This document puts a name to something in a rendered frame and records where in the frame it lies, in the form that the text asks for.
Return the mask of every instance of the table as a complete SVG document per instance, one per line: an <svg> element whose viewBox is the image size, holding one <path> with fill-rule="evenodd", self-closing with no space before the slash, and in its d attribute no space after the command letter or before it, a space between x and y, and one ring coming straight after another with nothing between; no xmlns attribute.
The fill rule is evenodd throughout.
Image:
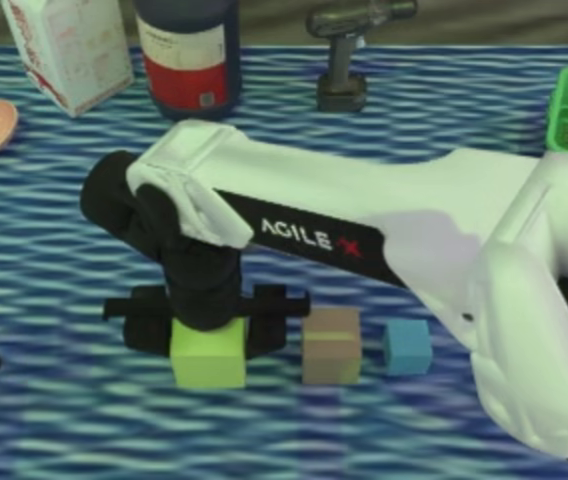
<svg viewBox="0 0 568 480"><path fill-rule="evenodd" d="M79 190L112 150L142 152L171 125L137 82L78 120L28 83L0 48L0 96L22 114L0 153L0 480L568 479L568 463L511 440L479 407L468 356L407 292L266 250L245 255L253 282L308 288L317 304L362 309L359 386L300 385L299 328L249 367L242 391L173 386L163 359L127 351L102 299L160 272L84 221ZM471 146L540 155L545 108L568 48L369 48L355 66L359 115L314 111L324 48L244 51L246 92L229 119L253 138L380 162ZM389 316L426 318L435 362L385 377Z"/></svg>

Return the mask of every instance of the toy block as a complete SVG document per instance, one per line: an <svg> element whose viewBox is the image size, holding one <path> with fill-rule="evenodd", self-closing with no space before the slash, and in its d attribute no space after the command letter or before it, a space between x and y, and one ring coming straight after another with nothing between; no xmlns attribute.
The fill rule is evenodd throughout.
<svg viewBox="0 0 568 480"><path fill-rule="evenodd" d="M246 322L236 318L222 328L200 332L173 319L171 366L181 388L243 388Z"/></svg>
<svg viewBox="0 0 568 480"><path fill-rule="evenodd" d="M433 359L428 323L425 320L389 320L384 334L384 354L390 375L425 374Z"/></svg>
<svg viewBox="0 0 568 480"><path fill-rule="evenodd" d="M302 382L357 383L362 366L359 312L354 308L313 310L302 321Z"/></svg>

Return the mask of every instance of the brown cube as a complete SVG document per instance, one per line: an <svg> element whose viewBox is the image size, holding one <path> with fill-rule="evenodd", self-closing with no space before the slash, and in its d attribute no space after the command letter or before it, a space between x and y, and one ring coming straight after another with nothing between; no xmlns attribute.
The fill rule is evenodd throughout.
<svg viewBox="0 0 568 480"><path fill-rule="evenodd" d="M320 308L302 320L302 382L349 385L362 366L360 316L355 308Z"/></svg>

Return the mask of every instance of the white carton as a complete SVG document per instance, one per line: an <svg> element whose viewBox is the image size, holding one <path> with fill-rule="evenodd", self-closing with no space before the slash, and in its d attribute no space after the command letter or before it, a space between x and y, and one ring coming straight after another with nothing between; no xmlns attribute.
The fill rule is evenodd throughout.
<svg viewBox="0 0 568 480"><path fill-rule="evenodd" d="M133 82L118 0L1 0L31 81L76 117Z"/></svg>

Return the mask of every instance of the power drill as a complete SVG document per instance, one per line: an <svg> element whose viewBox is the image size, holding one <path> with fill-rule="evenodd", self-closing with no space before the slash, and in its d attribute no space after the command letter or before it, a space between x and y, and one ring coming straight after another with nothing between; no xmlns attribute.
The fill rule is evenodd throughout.
<svg viewBox="0 0 568 480"><path fill-rule="evenodd" d="M317 83L317 108L358 112L366 104L366 77L350 72L351 56L371 28L413 18L417 0L337 0L311 9L306 30L331 42L328 72Z"/></svg>

